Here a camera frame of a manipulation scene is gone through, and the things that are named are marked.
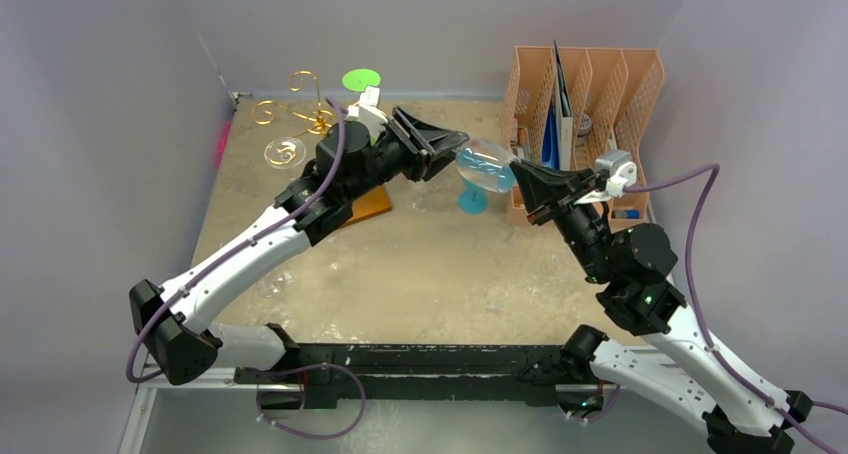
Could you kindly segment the green plastic goblet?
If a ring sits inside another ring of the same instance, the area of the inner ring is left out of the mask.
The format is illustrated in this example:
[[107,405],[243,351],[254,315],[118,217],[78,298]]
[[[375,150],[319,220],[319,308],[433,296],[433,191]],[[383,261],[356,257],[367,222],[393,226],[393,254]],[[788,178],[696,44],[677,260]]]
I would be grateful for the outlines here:
[[381,75],[374,69],[355,68],[344,73],[341,82],[348,91],[361,93],[369,87],[378,87],[381,80]]

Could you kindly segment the clear flute wine glass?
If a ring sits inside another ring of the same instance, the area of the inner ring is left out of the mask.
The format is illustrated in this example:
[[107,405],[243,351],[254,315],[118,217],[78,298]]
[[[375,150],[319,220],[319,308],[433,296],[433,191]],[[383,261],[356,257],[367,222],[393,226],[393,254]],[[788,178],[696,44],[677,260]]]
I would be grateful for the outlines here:
[[294,137],[282,137],[269,142],[263,152],[266,163],[278,170],[293,169],[306,159],[306,146]]

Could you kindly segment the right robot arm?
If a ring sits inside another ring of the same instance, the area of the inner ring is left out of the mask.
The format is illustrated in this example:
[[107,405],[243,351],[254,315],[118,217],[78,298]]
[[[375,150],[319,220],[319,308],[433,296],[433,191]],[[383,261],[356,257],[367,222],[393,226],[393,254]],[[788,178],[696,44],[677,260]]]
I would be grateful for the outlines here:
[[757,374],[707,327],[694,294],[669,280],[677,255],[653,223],[613,231],[598,203],[637,193],[636,167],[560,171],[525,160],[509,165],[528,220],[552,222],[582,266],[597,300],[619,328],[667,356],[643,360],[604,333],[580,327],[561,355],[576,381],[592,374],[626,387],[698,430],[716,453],[788,453],[813,403]]

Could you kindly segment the clear glass near left arm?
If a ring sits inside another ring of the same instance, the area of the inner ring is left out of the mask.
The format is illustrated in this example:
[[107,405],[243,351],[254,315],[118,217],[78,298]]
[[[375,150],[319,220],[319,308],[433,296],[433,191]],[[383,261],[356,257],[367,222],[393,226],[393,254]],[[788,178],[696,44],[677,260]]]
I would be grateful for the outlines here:
[[264,299],[281,298],[291,281],[292,276],[288,272],[271,272],[255,284],[257,295]]

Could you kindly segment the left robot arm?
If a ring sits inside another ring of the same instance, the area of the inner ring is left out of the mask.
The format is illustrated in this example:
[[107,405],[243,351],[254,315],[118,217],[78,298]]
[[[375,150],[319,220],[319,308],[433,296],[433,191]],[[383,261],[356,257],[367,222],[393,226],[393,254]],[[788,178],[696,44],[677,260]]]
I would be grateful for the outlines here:
[[173,385],[213,367],[252,368],[272,382],[289,381],[297,373],[298,356],[282,328],[224,325],[218,315],[279,265],[346,224],[357,199],[398,175],[430,180],[469,138],[399,107],[374,127],[339,109],[302,175],[243,232],[187,272],[131,288],[134,346],[145,347]]

